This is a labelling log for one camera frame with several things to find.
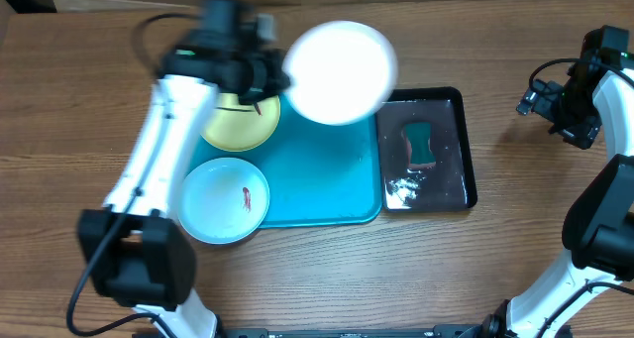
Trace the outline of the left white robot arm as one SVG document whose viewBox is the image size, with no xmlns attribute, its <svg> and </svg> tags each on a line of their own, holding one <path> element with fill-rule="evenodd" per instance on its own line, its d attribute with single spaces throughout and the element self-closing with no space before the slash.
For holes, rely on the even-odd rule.
<svg viewBox="0 0 634 338">
<path fill-rule="evenodd" d="M 216 337 L 215 313 L 194 289 L 195 254 L 174 221 L 194 136 L 213 116 L 221 93 L 252 105 L 289 85 L 278 50 L 178 46 L 156 64 L 137 53 L 154 84 L 150 110 L 131 157 L 99 210 L 84 210 L 77 237 L 86 268 L 70 297 L 65 323 L 93 337 L 148 319 L 164 337 Z M 133 314 L 93 330 L 74 323 L 85 285 Z"/>
</svg>

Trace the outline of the green orange sponge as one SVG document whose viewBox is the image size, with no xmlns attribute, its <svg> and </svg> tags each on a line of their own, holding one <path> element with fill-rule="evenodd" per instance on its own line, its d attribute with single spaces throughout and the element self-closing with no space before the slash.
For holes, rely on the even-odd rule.
<svg viewBox="0 0 634 338">
<path fill-rule="evenodd" d="M 406 146 L 408 169 L 428 169 L 436 164 L 436 158 L 431 150 L 431 125 L 429 123 L 406 124 L 402 130 L 402 137 Z"/>
</svg>

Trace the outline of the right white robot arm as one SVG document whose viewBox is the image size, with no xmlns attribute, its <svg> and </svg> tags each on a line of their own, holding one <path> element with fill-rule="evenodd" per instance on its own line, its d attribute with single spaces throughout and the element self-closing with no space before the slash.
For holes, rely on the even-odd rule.
<svg viewBox="0 0 634 338">
<path fill-rule="evenodd" d="M 633 55 L 625 29 L 588 32 L 560 85 L 535 76 L 516 110 L 551 122 L 580 149 L 604 135 L 607 163 L 569 209 L 564 249 L 523 293 L 504 301 L 467 337 L 568 337 L 568 321 L 603 292 L 633 279 Z"/>
</svg>

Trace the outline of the light blue plate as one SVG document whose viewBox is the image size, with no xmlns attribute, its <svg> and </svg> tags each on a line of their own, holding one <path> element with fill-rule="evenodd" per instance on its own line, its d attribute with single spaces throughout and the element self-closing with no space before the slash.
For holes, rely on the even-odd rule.
<svg viewBox="0 0 634 338">
<path fill-rule="evenodd" d="M 218 158 L 184 180 L 178 219 L 194 239 L 212 245 L 239 242 L 262 224 L 270 201 L 264 174 L 237 158 Z"/>
</svg>

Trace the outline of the white pink-rimmed plate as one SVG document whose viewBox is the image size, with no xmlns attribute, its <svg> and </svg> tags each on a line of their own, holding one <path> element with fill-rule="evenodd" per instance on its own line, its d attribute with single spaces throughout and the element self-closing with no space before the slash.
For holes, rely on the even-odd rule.
<svg viewBox="0 0 634 338">
<path fill-rule="evenodd" d="M 311 28 L 289 48 L 283 71 L 293 109 L 313 122 L 343 126 L 373 115 L 398 76 L 395 50 L 378 30 L 353 21 Z"/>
</svg>

